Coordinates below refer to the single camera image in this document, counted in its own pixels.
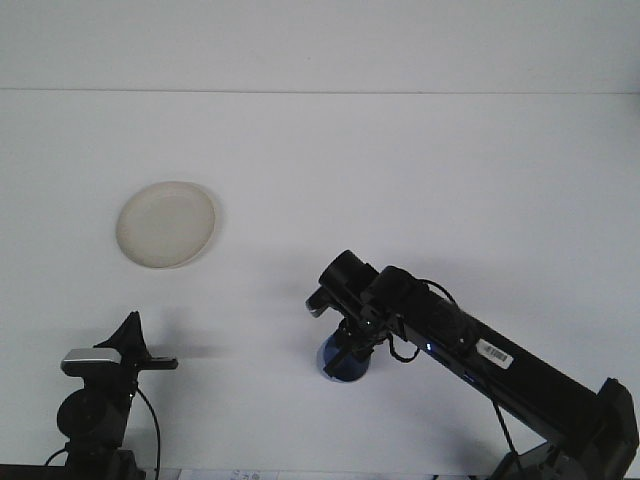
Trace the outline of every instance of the barcode label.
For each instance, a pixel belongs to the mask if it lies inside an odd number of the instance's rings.
[[[507,353],[497,348],[495,345],[491,345],[489,342],[483,340],[482,338],[478,340],[478,343],[476,344],[476,350],[484,358],[495,363],[500,368],[504,368],[505,370],[509,368],[511,362],[513,362],[513,357],[511,355],[508,355]]]

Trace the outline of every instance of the black cable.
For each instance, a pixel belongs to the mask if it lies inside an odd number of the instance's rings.
[[[61,453],[66,452],[67,449],[66,448],[61,448],[60,450],[58,450],[57,452],[55,452],[53,455],[51,455],[46,462],[44,462],[44,466],[48,467],[49,464],[51,463],[51,461],[56,458],[58,455],[60,455]]]
[[[147,404],[147,407],[149,407],[149,411],[151,412],[151,416],[153,417],[153,423],[156,427],[156,440],[158,443],[158,448],[156,450],[156,475],[155,475],[155,480],[158,480],[158,478],[160,477],[160,453],[161,453],[161,443],[160,443],[160,424],[158,423],[158,417],[156,416],[156,412],[153,410],[153,407],[151,406],[151,403],[149,402],[149,399],[146,397],[146,395],[144,393],[142,393],[142,390],[140,390],[140,388],[136,388],[136,391],[138,392],[138,394],[140,395],[140,397],[142,397],[142,400],[144,400],[144,403]]]
[[[460,310],[460,307],[458,306],[458,303],[455,301],[455,299],[453,298],[453,296],[447,291],[446,288],[444,288],[442,285],[432,281],[432,280],[420,280],[422,283],[425,283],[427,285],[431,285],[432,287],[437,288],[438,290],[440,290],[446,297],[447,299],[453,304],[455,305],[458,310]],[[520,473],[520,476],[522,477],[522,480],[526,480],[526,476],[524,474],[524,469],[522,468],[522,463],[520,463],[520,456],[518,455],[518,451],[516,450],[515,445],[513,444],[513,440],[511,439],[511,434],[509,433],[509,429],[507,428],[507,424],[504,421],[504,417],[502,416],[502,412],[500,411],[500,406],[498,405],[498,402],[496,401],[496,398],[493,394],[493,390],[491,389],[490,386],[490,382],[489,382],[489,374],[487,373],[486,369],[484,369],[484,385],[485,388],[487,390],[487,395],[489,397],[489,400],[491,400],[491,403],[493,404],[493,409],[496,412],[496,415],[498,417],[498,422],[500,422],[500,427],[502,428],[502,433],[504,434],[506,440],[507,440],[507,444],[509,445],[509,450],[511,451],[511,454],[514,456],[515,462],[516,462],[516,467],[518,468],[518,472]]]
[[[504,421],[504,416],[500,411],[500,406],[493,395],[493,391],[491,390],[491,386],[489,385],[489,377],[485,373],[484,378],[484,386],[487,389],[487,393],[489,394],[489,398],[491,399],[491,403],[493,404],[493,409],[496,411],[496,415],[498,416],[498,421],[500,422],[500,427],[502,428],[502,433],[504,433],[504,437],[507,439],[507,444],[509,445],[509,450],[514,457],[516,462],[516,467],[522,480],[526,480],[526,475],[524,474],[524,469],[522,468],[522,463],[520,463],[520,455],[518,455],[518,451],[516,450],[515,445],[513,444],[513,440],[511,439],[511,434],[509,433],[509,429],[507,428],[507,423]]]
[[[425,283],[425,284],[427,284],[427,285],[431,285],[432,287],[436,287],[438,290],[440,290],[440,291],[444,294],[444,296],[445,296],[445,297],[447,297],[447,299],[448,299],[451,303],[453,303],[455,306],[458,306],[458,304],[456,303],[456,301],[455,301],[455,299],[453,298],[453,296],[452,296],[449,292],[447,292],[447,289],[446,289],[446,288],[444,288],[444,287],[443,287],[442,285],[440,285],[439,283],[436,283],[436,282],[434,282],[433,280],[425,280],[425,279],[422,279],[422,280],[419,280],[419,281],[420,281],[420,282],[422,282],[422,283]]]
[[[398,360],[399,362],[402,362],[402,363],[412,362],[413,360],[416,359],[416,357],[420,353],[420,348],[416,348],[416,351],[413,354],[413,356],[408,357],[408,358],[407,357],[402,357],[402,356],[400,356],[398,354],[398,352],[396,352],[396,347],[394,347],[394,345],[393,345],[393,334],[389,333],[389,335],[387,335],[387,340],[389,340],[389,353],[391,353],[391,356],[393,358],[395,358],[396,360]]]

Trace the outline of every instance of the paper plate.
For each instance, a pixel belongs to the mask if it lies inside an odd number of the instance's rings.
[[[186,182],[163,182],[135,194],[116,226],[122,252],[150,268],[177,267],[202,251],[213,233],[209,196]]]

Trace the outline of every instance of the blue cup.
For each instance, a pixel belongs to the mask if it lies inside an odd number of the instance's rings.
[[[318,366],[322,370],[323,375],[329,377],[324,371],[324,368],[339,352],[340,347],[338,347],[335,334],[333,334],[324,342],[318,351]],[[370,361],[371,357],[360,361],[355,358],[353,354],[349,353],[340,363],[333,367],[333,377],[329,378],[339,382],[354,382],[367,373]]]

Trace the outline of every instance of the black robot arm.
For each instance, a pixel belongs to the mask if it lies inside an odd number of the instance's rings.
[[[631,395],[616,380],[594,393],[433,292],[429,282],[392,266],[378,273],[350,251],[319,283],[307,308],[314,316],[329,307],[344,316],[334,334],[337,354],[325,367],[329,375],[347,357],[367,360],[376,345],[396,335],[547,440],[517,460],[508,454],[491,480],[624,477],[638,430]]]

